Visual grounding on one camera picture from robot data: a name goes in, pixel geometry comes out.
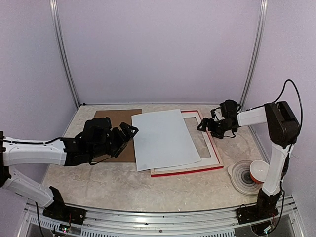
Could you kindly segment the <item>brown backing board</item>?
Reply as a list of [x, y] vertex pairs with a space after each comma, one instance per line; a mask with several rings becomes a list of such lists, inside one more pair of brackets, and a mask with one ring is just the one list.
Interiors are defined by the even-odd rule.
[[[109, 117], [111, 119], [112, 127], [119, 127], [122, 122], [132, 125], [131, 116], [141, 114], [141, 109], [132, 110], [104, 110], [96, 111], [95, 118], [105, 118]], [[110, 158], [104, 160], [103, 162], [111, 163], [135, 163], [135, 151], [134, 151], [134, 141], [128, 143], [126, 148], [117, 158]]]

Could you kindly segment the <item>cat and books photo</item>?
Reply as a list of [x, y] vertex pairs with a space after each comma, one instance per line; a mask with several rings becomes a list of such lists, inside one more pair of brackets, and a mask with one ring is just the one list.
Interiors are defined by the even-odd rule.
[[179, 109], [131, 117], [137, 171], [187, 165], [201, 160]]

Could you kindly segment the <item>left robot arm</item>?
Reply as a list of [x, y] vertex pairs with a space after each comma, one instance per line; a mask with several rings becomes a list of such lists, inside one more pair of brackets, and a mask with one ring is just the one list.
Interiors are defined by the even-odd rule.
[[138, 133], [138, 128], [122, 122], [112, 127], [109, 117], [87, 120], [74, 138], [58, 137], [50, 141], [19, 140], [0, 137], [0, 186], [33, 200], [63, 220], [69, 208], [54, 187], [45, 187], [21, 174], [18, 164], [96, 165], [98, 157], [117, 158]]

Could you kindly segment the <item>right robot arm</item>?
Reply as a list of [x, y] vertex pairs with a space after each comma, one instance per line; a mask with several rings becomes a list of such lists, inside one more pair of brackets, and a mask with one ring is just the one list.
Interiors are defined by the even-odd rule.
[[274, 101], [246, 111], [234, 100], [226, 100], [219, 105], [221, 119], [215, 110], [210, 118], [203, 118], [197, 126], [198, 131], [209, 131], [212, 136], [222, 139], [227, 131], [236, 133], [241, 127], [266, 124], [272, 150], [267, 178], [260, 188], [257, 202], [251, 207], [241, 207], [237, 211], [242, 217], [249, 214], [257, 219], [277, 215], [277, 202], [284, 196], [282, 187], [287, 174], [290, 156], [303, 126], [303, 105], [297, 94], [300, 117], [297, 118], [290, 105], [278, 96]]

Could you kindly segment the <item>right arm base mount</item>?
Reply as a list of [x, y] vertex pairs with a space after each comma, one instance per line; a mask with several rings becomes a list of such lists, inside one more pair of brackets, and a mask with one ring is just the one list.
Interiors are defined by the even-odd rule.
[[256, 205], [243, 206], [236, 210], [237, 221], [240, 225], [256, 222], [277, 216], [279, 211], [277, 208], [271, 210], [260, 210]]

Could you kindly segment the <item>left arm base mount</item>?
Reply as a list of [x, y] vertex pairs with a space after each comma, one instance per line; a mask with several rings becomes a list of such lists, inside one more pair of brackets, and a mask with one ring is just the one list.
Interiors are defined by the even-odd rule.
[[59, 209], [55, 208], [53, 210], [45, 208], [43, 211], [43, 216], [54, 220], [67, 222], [69, 224], [83, 225], [86, 216], [86, 210], [71, 206], [66, 206], [65, 208]]

